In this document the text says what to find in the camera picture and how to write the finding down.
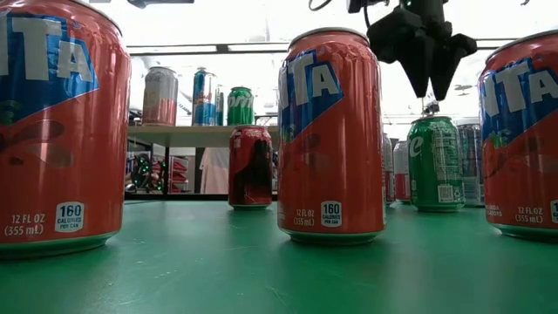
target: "blue label stripe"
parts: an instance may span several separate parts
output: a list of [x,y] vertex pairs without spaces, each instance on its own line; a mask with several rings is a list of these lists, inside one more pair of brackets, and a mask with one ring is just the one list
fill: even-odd
[[[506,97],[506,90],[503,83],[496,83],[495,74],[506,70],[508,67],[518,65],[520,63],[527,62],[529,71],[518,76],[520,81],[521,91],[523,98],[525,100],[526,108],[524,110],[519,110],[514,113],[509,111],[508,100]],[[533,65],[533,60],[531,58],[524,58],[513,62],[505,67],[499,69],[496,72],[489,72],[487,76],[494,82],[494,91],[496,93],[496,101],[498,103],[499,113],[490,117],[487,114],[486,108],[483,104],[481,106],[480,114],[483,117],[482,125],[482,140],[485,141],[488,137],[494,134],[504,134],[507,137],[507,142],[511,142],[519,135],[528,130],[531,126],[536,124],[541,119],[547,117],[550,113],[558,108],[558,99],[555,99],[550,94],[543,94],[542,101],[531,103],[531,92],[529,86],[529,75],[537,72],[549,72],[552,79],[556,82],[558,77],[555,72],[549,68],[544,67],[541,69],[535,69]],[[487,91],[484,84],[480,84],[480,96],[487,95]]]
[[[14,32],[13,17],[41,18],[61,23],[62,36],[46,35],[46,50],[49,80],[32,80],[25,77],[24,34]],[[68,23],[61,17],[45,15],[14,14],[7,15],[8,26],[8,76],[0,76],[0,113],[10,115],[11,123],[24,119],[68,99],[99,89],[99,81],[89,55],[85,41],[68,36]],[[69,78],[58,77],[58,52],[60,41],[79,44],[85,54],[92,75],[92,82],[82,80],[79,73],[72,72]],[[6,102],[20,104],[17,110],[13,106],[3,106]]]
[[[319,117],[326,110],[335,105],[339,100],[344,97],[341,84],[335,75],[335,71],[330,62],[322,61],[317,62],[316,51],[303,51],[296,57],[287,60],[285,68],[288,69],[289,63],[301,58],[307,54],[311,54],[313,63],[304,67],[306,75],[306,92],[308,95],[308,103],[297,105],[296,104],[296,91],[295,91],[295,78],[293,73],[287,70],[287,91],[289,98],[289,105],[280,109],[279,125],[281,126],[282,133],[287,133],[289,138],[287,141],[293,140],[300,134],[310,123]],[[339,93],[330,94],[328,89],[322,89],[322,96],[312,97],[314,91],[314,82],[312,80],[312,71],[319,65],[326,65],[330,71],[331,77],[337,87]]]

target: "wooden shelf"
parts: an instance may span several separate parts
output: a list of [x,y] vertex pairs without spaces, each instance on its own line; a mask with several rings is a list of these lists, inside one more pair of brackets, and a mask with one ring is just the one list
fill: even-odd
[[[228,147],[234,126],[129,126],[128,135],[163,147]],[[268,126],[273,146],[277,126]]]

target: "silver can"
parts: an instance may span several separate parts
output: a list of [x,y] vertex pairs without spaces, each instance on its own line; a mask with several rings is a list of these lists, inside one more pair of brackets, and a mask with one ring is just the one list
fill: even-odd
[[176,73],[162,66],[154,66],[146,75],[143,94],[143,125],[176,125],[178,79]]
[[459,131],[465,204],[482,207],[485,205],[485,189],[480,159],[480,123],[478,119],[462,119],[456,121],[456,125]]
[[217,85],[216,95],[216,118],[215,124],[217,126],[225,126],[227,124],[227,107],[225,106],[225,93],[223,92],[223,85]]
[[395,199],[411,203],[411,182],[409,180],[409,147],[406,140],[400,140],[393,149],[393,173],[395,174]]
[[386,205],[390,205],[395,201],[395,188],[393,185],[393,149],[391,148],[391,140],[384,133],[382,137],[382,165],[384,166],[384,200]]

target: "black robotic claw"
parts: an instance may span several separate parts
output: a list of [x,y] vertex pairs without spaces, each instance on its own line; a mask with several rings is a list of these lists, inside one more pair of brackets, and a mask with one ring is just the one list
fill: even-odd
[[474,39],[452,36],[452,25],[444,19],[446,2],[399,0],[366,33],[380,61],[401,63],[417,97],[426,95],[430,79],[436,100],[443,100],[460,60],[477,51]]

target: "orange soda can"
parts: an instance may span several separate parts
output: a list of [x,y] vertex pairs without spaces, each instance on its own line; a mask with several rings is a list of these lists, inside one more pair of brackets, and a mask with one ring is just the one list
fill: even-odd
[[279,72],[277,218],[293,240],[358,244],[384,230],[379,80],[356,31],[291,42]]

